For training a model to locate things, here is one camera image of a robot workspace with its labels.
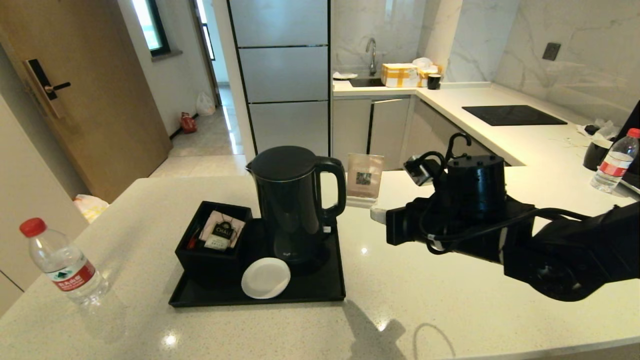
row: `refrigerator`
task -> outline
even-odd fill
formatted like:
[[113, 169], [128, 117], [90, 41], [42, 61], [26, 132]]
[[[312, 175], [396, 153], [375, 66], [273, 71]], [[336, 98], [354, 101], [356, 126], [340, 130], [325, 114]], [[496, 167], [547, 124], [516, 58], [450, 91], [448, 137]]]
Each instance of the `refrigerator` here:
[[328, 0], [230, 0], [257, 152], [329, 155]]

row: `kettle lid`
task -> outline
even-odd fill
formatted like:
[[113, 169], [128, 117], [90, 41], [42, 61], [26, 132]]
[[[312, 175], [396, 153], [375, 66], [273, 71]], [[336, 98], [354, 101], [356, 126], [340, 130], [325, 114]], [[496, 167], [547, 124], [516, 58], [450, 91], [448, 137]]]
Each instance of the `kettle lid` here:
[[290, 181], [307, 175], [316, 166], [316, 155], [300, 146], [278, 146], [258, 154], [251, 171], [268, 181]]

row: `induction cooktop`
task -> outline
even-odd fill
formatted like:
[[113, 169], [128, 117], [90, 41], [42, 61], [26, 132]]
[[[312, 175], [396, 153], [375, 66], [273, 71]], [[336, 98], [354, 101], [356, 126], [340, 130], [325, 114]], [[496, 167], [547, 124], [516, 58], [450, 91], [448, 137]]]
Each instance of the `induction cooktop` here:
[[463, 106], [462, 108], [491, 126], [566, 125], [566, 122], [528, 105]]

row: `black kettle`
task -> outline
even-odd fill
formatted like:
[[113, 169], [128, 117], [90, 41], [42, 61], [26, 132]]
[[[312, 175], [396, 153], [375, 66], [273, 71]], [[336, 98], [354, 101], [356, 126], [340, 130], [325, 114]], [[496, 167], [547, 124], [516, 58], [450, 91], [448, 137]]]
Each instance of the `black kettle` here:
[[[346, 205], [344, 167], [338, 159], [316, 156], [298, 146], [272, 147], [246, 166], [258, 190], [260, 213], [274, 257], [290, 265], [314, 259], [325, 238], [323, 226], [335, 224]], [[338, 203], [322, 207], [320, 173], [338, 182]]]

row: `water bottle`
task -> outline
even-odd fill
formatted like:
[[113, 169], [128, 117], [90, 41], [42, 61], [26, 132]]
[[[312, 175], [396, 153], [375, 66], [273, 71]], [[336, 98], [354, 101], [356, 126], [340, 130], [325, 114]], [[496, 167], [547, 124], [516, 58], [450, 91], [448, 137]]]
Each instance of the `water bottle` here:
[[613, 192], [638, 153], [638, 138], [640, 129], [629, 129], [624, 138], [613, 144], [591, 179], [594, 188], [606, 193]]
[[63, 233], [48, 229], [41, 218], [23, 222], [20, 231], [29, 238], [33, 262], [71, 301], [96, 303], [107, 292], [107, 281]]

